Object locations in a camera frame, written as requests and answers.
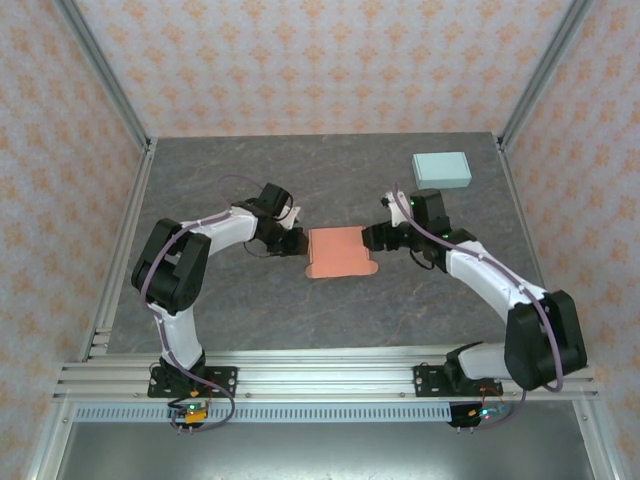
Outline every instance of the patterned wallpaper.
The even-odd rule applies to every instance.
[[[509,152],[545,278],[577,300],[640,472],[640,8],[600,0]]]
[[[0,465],[77,358],[139,158],[51,0],[0,2]]]
[[[570,0],[80,0],[152,136],[500,133]]]

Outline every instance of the cable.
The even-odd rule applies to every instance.
[[[171,400],[169,403],[167,403],[167,407],[169,408],[182,408],[180,405],[178,405],[180,402],[184,402],[185,400],[195,400],[198,397],[193,397],[191,396],[191,394],[185,395],[182,398],[176,398],[175,400]]]
[[[178,418],[178,415],[182,414],[182,413],[186,413],[189,409],[187,407],[182,407],[182,408],[178,408],[176,409],[172,414],[171,414],[171,426],[173,427],[174,430],[176,430],[178,433],[182,432],[183,426],[182,425],[178,425],[178,423],[176,422],[176,418]],[[193,428],[193,426],[189,426],[189,433],[194,434],[195,432],[199,432],[201,428],[204,427],[200,427],[200,428]]]
[[[289,194],[289,211],[280,218],[274,218],[274,220],[276,222],[281,222],[282,220],[284,220],[289,216],[289,214],[291,213],[291,210],[293,210],[293,195]]]
[[[140,289],[140,296],[142,297],[142,302],[144,303],[145,306],[147,306],[147,290],[149,290],[151,279],[155,275],[156,270],[160,265],[160,262],[162,262],[162,260],[164,259],[164,256],[167,254],[169,249],[178,240],[180,240],[180,238],[182,238],[187,232],[193,230],[194,228],[213,225],[223,220],[226,220],[229,217],[231,217],[231,212],[227,210],[221,214],[213,215],[211,217],[203,218],[202,220],[196,220],[195,222],[191,222],[186,226],[182,227],[181,230],[179,230],[174,236],[172,236],[169,239],[167,243],[165,243],[164,247],[160,249],[160,252],[158,252],[158,255],[153,260],[153,263],[151,263],[151,267],[149,268],[149,273],[147,273],[147,276],[145,277],[144,282],[142,283],[142,288]]]
[[[504,400],[502,399],[502,395],[500,394],[500,392],[498,390],[496,390],[495,388],[493,388],[490,385],[480,385],[480,390],[485,390],[482,392],[482,399],[483,401],[486,399],[487,397],[487,393],[486,390],[489,390],[490,392],[492,392],[496,397],[498,397],[500,399],[500,402],[504,405]]]
[[[431,263],[430,267],[427,267],[424,263],[420,262],[416,256],[413,254],[413,251],[411,249],[409,249],[409,256],[411,257],[411,260],[413,260],[416,265],[418,265],[420,268],[424,268],[425,270],[433,270],[433,262]]]
[[[247,243],[249,242],[242,242],[242,246],[244,247],[244,249],[247,251],[247,253],[249,255],[252,255],[256,258],[269,258],[271,257],[271,255],[258,255],[257,253],[253,253],[251,250],[249,250],[249,247],[247,247]]]
[[[422,228],[420,225],[418,225],[418,223],[413,218],[411,218],[411,215],[409,215],[409,212],[407,212],[407,210],[404,208],[404,206],[402,205],[402,202],[400,202],[400,199],[398,198],[398,191],[399,191],[399,188],[398,188],[398,184],[396,183],[394,185],[393,191],[391,192],[393,195],[393,199],[395,200],[396,205],[398,206],[398,208],[400,209],[400,211],[402,212],[406,220],[411,224],[413,228],[415,228],[418,232],[420,232],[422,235],[427,237],[429,240],[439,243],[440,245],[446,248],[449,248],[451,250],[457,250],[461,253],[464,253],[465,255],[469,255],[473,258],[476,258],[479,261],[487,262],[493,268],[495,268],[500,273],[502,273],[502,275],[504,275],[507,278],[507,280],[509,280],[513,285],[515,285],[518,288],[518,290],[524,293],[526,297],[531,301],[531,303],[533,304],[533,307],[536,309],[536,312],[538,313],[538,316],[542,320],[542,324],[544,325],[544,328],[547,332],[547,338],[549,339],[549,344],[551,346],[551,352],[553,354],[553,362],[556,370],[556,385],[554,387],[549,385],[544,385],[544,388],[546,388],[550,392],[559,392],[560,390],[562,390],[562,387],[564,385],[564,374],[562,372],[562,360],[560,359],[560,350],[558,349],[558,341],[556,340],[555,334],[553,333],[553,328],[551,328],[551,322],[549,322],[549,318],[547,317],[547,314],[544,311],[544,308],[542,308],[542,305],[540,304],[538,299],[535,297],[535,295],[531,293],[531,291],[528,288],[526,288],[524,285],[520,284],[518,279],[515,278],[511,274],[511,272],[509,272],[509,270],[497,260],[484,256],[480,253],[474,252],[473,250],[469,250],[467,248],[460,247],[453,243],[447,242],[446,240],[443,240],[442,238],[437,237],[436,235],[433,235],[432,233],[428,232],[427,230]]]
[[[524,401],[526,399],[527,399],[527,391],[523,390],[522,391],[522,398],[520,398],[520,402],[518,402],[518,405],[513,407],[513,409],[509,413],[507,413],[507,415],[502,417],[497,422],[489,423],[488,425],[478,425],[477,427],[473,427],[473,428],[462,428],[461,430],[465,430],[465,431],[489,430],[490,428],[494,428],[494,427],[497,427],[499,425],[504,425],[505,423],[513,420],[513,418],[518,413],[520,413],[520,410],[522,410],[522,405],[524,405]]]

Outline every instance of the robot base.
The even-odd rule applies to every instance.
[[[502,384],[497,383],[493,378],[465,379],[455,385],[451,382],[442,365],[413,367],[413,385],[416,397],[481,397],[483,395],[482,386],[490,387],[484,392],[486,397],[496,396],[491,388],[502,395]]]
[[[205,356],[202,354],[202,357],[189,371],[200,378],[220,385],[235,398],[238,383],[237,367],[207,366],[205,365]],[[211,394],[213,398],[226,398],[218,390],[209,392],[205,385],[183,375],[180,370],[167,363],[163,358],[160,358],[160,365],[151,369],[147,390],[149,398],[188,398],[194,390],[202,392],[202,396]]]

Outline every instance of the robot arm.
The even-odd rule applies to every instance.
[[[469,232],[452,230],[438,190],[420,190],[410,201],[401,192],[396,197],[398,201],[389,192],[382,198],[391,221],[363,230],[365,246],[372,251],[405,247],[422,253],[425,260],[473,289],[506,323],[504,344],[471,344],[447,355],[445,372],[456,392],[468,393],[467,387],[483,378],[513,379],[525,390],[557,379],[549,332],[541,324],[532,298],[546,312],[562,372],[586,366],[576,308],[568,294],[561,290],[549,293],[527,282],[497,262]],[[442,242],[425,237],[407,221],[404,212],[429,237]]]
[[[146,288],[145,302],[155,313],[162,339],[162,367],[175,368],[175,359],[197,376],[204,368],[205,356],[196,336],[193,304],[202,287],[208,257],[233,244],[252,240],[262,241],[271,255],[307,253],[308,240],[302,228],[295,226],[300,208],[287,206],[290,198],[285,190],[268,183],[260,197],[235,203],[218,215],[182,224],[163,219],[156,224],[131,282],[141,293]],[[183,235],[176,239],[180,232]],[[149,280],[147,277],[159,256],[163,258]]]

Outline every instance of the gray countertop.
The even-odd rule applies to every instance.
[[[303,209],[305,229],[388,219],[380,197],[394,182],[415,190],[414,153],[463,151],[473,179],[444,190],[454,228],[464,227],[512,270],[537,282],[531,253],[490,133],[313,135],[162,139],[158,142],[109,353],[159,352],[152,316],[130,275],[155,223],[193,220],[257,195],[225,174],[276,183]],[[373,347],[501,341],[504,324],[464,284],[425,271],[408,251],[373,253],[378,273],[311,280],[308,257],[258,259],[234,245],[209,259],[195,304],[205,350]]]

